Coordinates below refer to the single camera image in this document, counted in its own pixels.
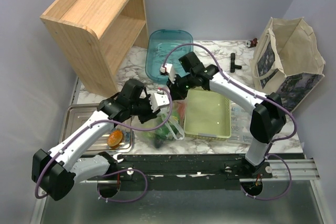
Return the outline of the small red black connector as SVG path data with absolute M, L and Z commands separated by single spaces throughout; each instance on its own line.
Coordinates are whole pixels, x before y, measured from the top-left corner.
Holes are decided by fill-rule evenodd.
M 248 40 L 248 41 L 246 41 L 246 47 L 248 47 L 248 48 L 256 47 L 257 43 L 258 43 L 257 38 L 254 38 L 253 40 Z

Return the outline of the light green plastic basket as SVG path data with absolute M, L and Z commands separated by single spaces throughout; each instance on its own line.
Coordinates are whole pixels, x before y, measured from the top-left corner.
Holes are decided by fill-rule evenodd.
M 188 137 L 226 140 L 231 137 L 230 99 L 212 91 L 192 89 L 186 98 L 184 132 Z

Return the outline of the canvas tote bag with print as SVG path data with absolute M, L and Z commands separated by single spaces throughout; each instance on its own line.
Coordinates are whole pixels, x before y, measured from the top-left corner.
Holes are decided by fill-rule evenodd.
M 303 18 L 271 18 L 250 60 L 255 89 L 279 94 L 290 112 L 324 78 L 325 64 L 313 28 Z

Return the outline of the orange glazed bread bun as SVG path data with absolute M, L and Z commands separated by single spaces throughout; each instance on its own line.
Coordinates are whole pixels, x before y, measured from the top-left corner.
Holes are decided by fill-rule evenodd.
M 114 148 L 115 146 L 118 146 L 123 140 L 123 132 L 121 130 L 114 130 L 111 132 L 107 139 L 107 145 L 110 148 Z

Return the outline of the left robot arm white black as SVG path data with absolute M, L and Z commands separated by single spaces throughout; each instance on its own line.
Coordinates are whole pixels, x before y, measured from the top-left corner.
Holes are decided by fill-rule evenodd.
M 124 126 L 125 121 L 137 116 L 144 123 L 156 118 L 162 106 L 170 104 L 169 92 L 159 89 L 153 94 L 146 92 L 145 85 L 135 79 L 128 80 L 122 90 L 102 100 L 91 117 L 66 140 L 49 151 L 39 149 L 33 155 L 32 180 L 35 182 L 35 197 L 42 199 L 39 190 L 58 201 L 73 188 L 76 181 L 87 177 L 102 176 L 112 179 L 116 166 L 107 153 L 100 153 L 81 166 L 78 159 L 88 148 L 112 131 L 116 126 Z

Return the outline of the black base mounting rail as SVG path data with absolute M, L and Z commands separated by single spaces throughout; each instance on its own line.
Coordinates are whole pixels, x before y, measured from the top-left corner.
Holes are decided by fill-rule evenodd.
M 166 155 L 124 155 L 124 160 L 116 164 L 113 171 L 134 168 L 128 175 L 106 178 L 94 177 L 90 183 L 113 185 L 120 181 L 121 190 L 239 190 L 242 181 L 255 182 L 256 179 L 272 178 L 268 172 L 270 164 L 262 162 L 256 168 L 245 161 L 242 154 L 166 154 Z

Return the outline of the aluminium frame rail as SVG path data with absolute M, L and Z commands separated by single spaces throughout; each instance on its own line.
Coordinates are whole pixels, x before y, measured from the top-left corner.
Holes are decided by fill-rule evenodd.
M 212 178 L 222 176 L 225 180 L 238 180 L 240 182 L 261 182 L 277 180 L 317 180 L 320 178 L 317 167 L 312 159 L 266 160 L 255 172 L 245 172 L 238 163 L 241 160 L 234 158 L 228 160 L 223 167 L 217 170 L 191 171 L 187 173 L 161 173 L 146 174 L 148 180 L 155 178 Z

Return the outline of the teal transparent plastic bin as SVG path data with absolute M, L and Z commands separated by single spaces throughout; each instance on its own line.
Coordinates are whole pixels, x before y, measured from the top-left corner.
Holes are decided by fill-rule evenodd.
M 153 82 L 165 85 L 168 77 L 160 74 L 160 66 L 166 55 L 175 47 L 186 44 L 175 50 L 168 58 L 167 63 L 171 63 L 177 74 L 181 77 L 186 75 L 179 58 L 193 51 L 193 37 L 184 30 L 156 30 L 150 35 L 148 50 L 146 54 L 145 73 Z

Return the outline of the clear plastic compartment box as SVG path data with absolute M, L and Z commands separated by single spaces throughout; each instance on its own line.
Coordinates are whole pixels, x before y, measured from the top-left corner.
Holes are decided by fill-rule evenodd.
M 238 104 L 231 102 L 231 137 L 229 143 L 250 145 L 253 137 L 249 131 L 251 116 Z

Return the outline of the wooden shelf unit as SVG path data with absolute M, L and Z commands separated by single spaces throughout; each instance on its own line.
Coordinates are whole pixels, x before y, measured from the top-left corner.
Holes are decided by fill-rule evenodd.
M 133 46 L 149 42 L 144 0 L 55 0 L 41 15 L 85 88 L 103 97 Z

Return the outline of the clear plastic grocery bag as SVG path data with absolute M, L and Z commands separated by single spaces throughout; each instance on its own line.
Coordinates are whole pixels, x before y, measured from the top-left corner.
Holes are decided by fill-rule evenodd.
M 163 108 L 157 115 L 157 118 L 149 120 L 143 124 L 141 124 L 138 117 L 135 116 L 132 119 L 131 125 L 140 129 L 151 129 L 161 124 L 168 113 L 169 109 Z M 171 114 L 169 120 L 162 127 L 154 131 L 135 131 L 135 134 L 140 141 L 146 142 L 155 148 L 160 148 L 168 142 L 181 141 L 185 139 L 185 132 L 182 124 L 179 124 L 178 120 L 172 117 Z

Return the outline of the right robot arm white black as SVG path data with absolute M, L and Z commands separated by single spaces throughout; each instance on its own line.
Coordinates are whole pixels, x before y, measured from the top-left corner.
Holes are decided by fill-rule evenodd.
M 266 95 L 234 82 L 229 76 L 222 75 L 217 65 L 204 66 L 194 52 L 182 56 L 179 62 L 187 73 L 183 77 L 175 72 L 172 64 L 165 63 L 160 67 L 160 74 L 168 77 L 166 85 L 172 99 L 183 100 L 190 89 L 201 87 L 227 97 L 251 116 L 249 131 L 253 140 L 242 161 L 241 171 L 246 177 L 255 177 L 265 161 L 271 140 L 287 122 L 280 96 L 276 93 Z

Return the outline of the black T-shaped pipe fitting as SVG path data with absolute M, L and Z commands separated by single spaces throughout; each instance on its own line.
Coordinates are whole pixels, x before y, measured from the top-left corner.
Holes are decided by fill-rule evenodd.
M 232 52 L 230 54 L 230 72 L 231 73 L 234 73 L 235 70 L 242 69 L 242 66 L 235 64 L 235 59 L 236 59 L 236 54 L 234 52 Z

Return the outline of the red toy pepper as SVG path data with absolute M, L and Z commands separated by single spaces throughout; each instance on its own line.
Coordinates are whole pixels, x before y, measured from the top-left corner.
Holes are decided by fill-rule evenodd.
M 179 124 L 182 124 L 185 118 L 187 104 L 185 101 L 173 102 L 172 117 L 178 120 Z

